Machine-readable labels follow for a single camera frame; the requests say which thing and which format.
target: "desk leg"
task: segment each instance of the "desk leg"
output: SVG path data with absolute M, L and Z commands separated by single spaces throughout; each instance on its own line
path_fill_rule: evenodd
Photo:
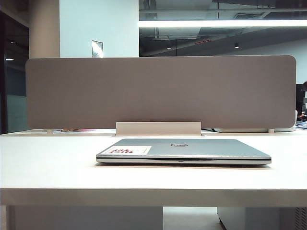
M 15 219 L 13 230 L 162 230 L 163 208 L 17 206 Z
M 1 230 L 15 230 L 15 207 L 0 206 Z

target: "laptop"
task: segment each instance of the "laptop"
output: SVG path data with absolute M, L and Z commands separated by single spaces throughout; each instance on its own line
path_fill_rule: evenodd
M 122 139 L 96 155 L 102 163 L 270 164 L 269 155 L 235 139 Z

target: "desk surface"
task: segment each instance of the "desk surface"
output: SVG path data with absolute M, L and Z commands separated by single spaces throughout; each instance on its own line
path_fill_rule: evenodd
M 307 131 L 174 137 L 238 139 L 272 156 L 272 164 L 263 167 L 102 165 L 95 155 L 121 138 L 113 130 L 100 132 L 0 136 L 1 203 L 307 206 Z

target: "desk divider panel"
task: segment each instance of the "desk divider panel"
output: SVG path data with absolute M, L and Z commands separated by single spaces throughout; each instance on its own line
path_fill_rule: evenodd
M 30 59 L 28 125 L 287 128 L 295 122 L 295 77 L 296 61 L 286 55 Z

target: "fluorescent light strip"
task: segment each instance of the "fluorescent light strip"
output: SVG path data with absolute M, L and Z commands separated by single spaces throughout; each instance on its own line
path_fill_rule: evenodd
M 210 21 L 139 21 L 139 27 L 283 27 L 307 26 L 307 20 L 210 20 Z

